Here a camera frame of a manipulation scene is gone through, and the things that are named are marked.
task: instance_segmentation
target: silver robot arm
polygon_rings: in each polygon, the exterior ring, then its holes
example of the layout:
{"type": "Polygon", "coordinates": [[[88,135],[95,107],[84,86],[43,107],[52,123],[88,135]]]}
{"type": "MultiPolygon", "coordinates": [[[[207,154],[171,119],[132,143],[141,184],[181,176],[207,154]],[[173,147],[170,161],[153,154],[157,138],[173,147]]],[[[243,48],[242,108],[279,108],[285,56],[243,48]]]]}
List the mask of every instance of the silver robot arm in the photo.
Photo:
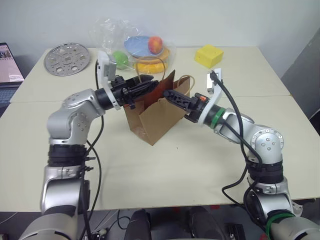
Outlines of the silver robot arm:
{"type": "Polygon", "coordinates": [[[41,194],[42,216],[28,226],[20,240],[76,239],[78,214],[89,208],[89,181],[83,178],[84,172],[91,169],[85,166],[85,161],[91,159],[85,144],[92,121],[111,108],[119,110],[124,105],[134,108],[135,99],[158,85],[150,75],[124,80],[115,72],[113,58],[100,51],[96,77],[103,88],[72,94],[49,117],[50,146],[41,194]]]}
{"type": "MultiPolygon", "coordinates": [[[[221,69],[215,69],[207,75],[207,89],[212,98],[196,93],[189,98],[174,90],[166,90],[163,95],[172,104],[184,109],[186,119],[201,126],[207,125],[214,133],[240,144],[240,139],[228,126],[239,134],[240,127],[237,115],[231,108],[223,108],[216,105],[221,96],[221,69]]],[[[261,170],[258,171],[259,161],[249,151],[248,183],[254,185],[246,196],[248,210],[251,215],[263,226],[266,232],[272,235],[274,240],[318,240],[320,239],[320,227],[306,218],[300,217],[302,206],[292,201],[288,181],[283,176],[284,147],[283,135],[268,126],[257,125],[248,116],[241,114],[243,123],[244,140],[261,157],[261,170]]]]}

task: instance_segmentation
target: red apple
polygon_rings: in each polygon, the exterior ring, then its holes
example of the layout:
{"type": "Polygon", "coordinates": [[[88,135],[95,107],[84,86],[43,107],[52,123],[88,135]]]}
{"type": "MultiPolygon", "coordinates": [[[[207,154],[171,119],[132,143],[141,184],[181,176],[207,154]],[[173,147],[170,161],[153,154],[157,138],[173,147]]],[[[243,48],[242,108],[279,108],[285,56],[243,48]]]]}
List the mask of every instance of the red apple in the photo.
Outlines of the red apple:
{"type": "Polygon", "coordinates": [[[153,54],[160,53],[163,48],[162,39],[159,36],[151,36],[148,41],[148,48],[153,54]]]}

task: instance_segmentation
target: plastic bag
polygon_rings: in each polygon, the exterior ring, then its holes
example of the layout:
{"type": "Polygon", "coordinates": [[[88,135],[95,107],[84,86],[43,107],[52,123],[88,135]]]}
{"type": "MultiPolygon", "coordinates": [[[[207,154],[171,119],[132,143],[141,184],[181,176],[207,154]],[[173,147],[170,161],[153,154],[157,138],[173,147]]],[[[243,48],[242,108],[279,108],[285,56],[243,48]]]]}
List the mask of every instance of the plastic bag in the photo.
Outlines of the plastic bag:
{"type": "Polygon", "coordinates": [[[100,18],[90,31],[97,48],[115,57],[120,70],[157,74],[169,69],[176,47],[160,36],[131,25],[126,20],[100,18]]]}

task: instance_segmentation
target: metal disc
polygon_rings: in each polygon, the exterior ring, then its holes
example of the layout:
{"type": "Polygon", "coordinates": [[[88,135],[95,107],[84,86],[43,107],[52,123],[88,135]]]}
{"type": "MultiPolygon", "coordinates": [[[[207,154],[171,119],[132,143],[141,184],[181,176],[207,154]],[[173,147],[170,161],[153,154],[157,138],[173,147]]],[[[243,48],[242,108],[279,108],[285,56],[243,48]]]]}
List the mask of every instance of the metal disc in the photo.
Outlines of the metal disc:
{"type": "Polygon", "coordinates": [[[88,49],[78,43],[65,43],[48,52],[44,67],[52,75],[69,76],[82,71],[89,62],[88,49]]]}

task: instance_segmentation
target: laptop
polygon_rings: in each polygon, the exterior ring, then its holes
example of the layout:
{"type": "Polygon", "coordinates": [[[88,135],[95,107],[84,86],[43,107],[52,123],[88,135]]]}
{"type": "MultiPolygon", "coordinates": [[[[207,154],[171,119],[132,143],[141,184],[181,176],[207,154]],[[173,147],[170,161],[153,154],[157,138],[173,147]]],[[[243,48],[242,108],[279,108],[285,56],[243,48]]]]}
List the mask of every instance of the laptop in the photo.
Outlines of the laptop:
{"type": "Polygon", "coordinates": [[[0,117],[23,81],[24,77],[8,45],[0,43],[0,117]]]}

